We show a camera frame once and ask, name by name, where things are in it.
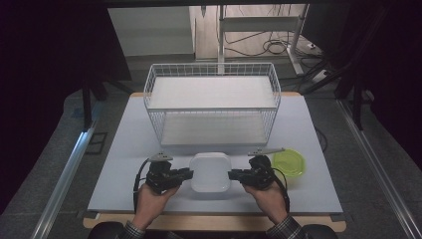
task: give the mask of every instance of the dark sleeve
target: dark sleeve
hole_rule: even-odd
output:
[[[270,228],[267,231],[267,236],[271,239],[312,239],[291,216]]]
[[[141,239],[144,231],[137,229],[131,222],[127,221],[124,230],[115,239]]]

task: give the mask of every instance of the wall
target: wall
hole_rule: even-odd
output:
[[[108,9],[125,56],[193,54],[189,7]]]

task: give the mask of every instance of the table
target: table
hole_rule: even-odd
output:
[[[143,105],[142,94],[130,97],[123,114],[114,141],[108,153],[99,182],[93,193],[89,210],[99,212],[96,218],[85,218],[84,225],[93,227],[102,221],[129,220],[132,215],[131,189],[134,176],[142,161],[160,150],[158,141],[150,125],[149,118]],[[326,163],[323,158],[317,136],[312,125],[311,117],[305,100],[297,94],[282,95],[278,117],[276,120],[268,148],[275,146],[292,147],[301,152],[307,159],[308,171],[299,178],[290,178],[290,196],[292,215],[303,225],[325,224],[335,231],[345,229],[344,221],[333,222],[330,215],[342,213],[338,198],[332,185]],[[309,132],[307,137],[300,137]],[[140,145],[148,147],[139,149]],[[219,148],[227,152],[232,158],[233,168],[250,168],[246,153],[239,151],[251,147]],[[196,152],[204,148],[195,147]],[[187,166],[192,155],[171,151],[174,160],[172,168]],[[185,181],[178,193],[167,203],[163,215],[159,216],[150,229],[161,230],[218,230],[218,231],[263,231],[272,226],[271,221],[263,216],[254,199],[246,194],[237,181],[232,182],[231,188],[223,198],[212,198],[195,194],[190,188],[190,182]]]

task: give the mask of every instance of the person's right hand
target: person's right hand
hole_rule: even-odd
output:
[[[242,184],[245,191],[257,201],[258,207],[270,218],[274,224],[279,224],[288,217],[286,203],[282,191],[276,182],[267,189],[258,190],[255,187]]]

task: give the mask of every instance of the white wire rack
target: white wire rack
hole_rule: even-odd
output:
[[[152,65],[144,103],[161,145],[265,145],[281,99],[271,63]]]

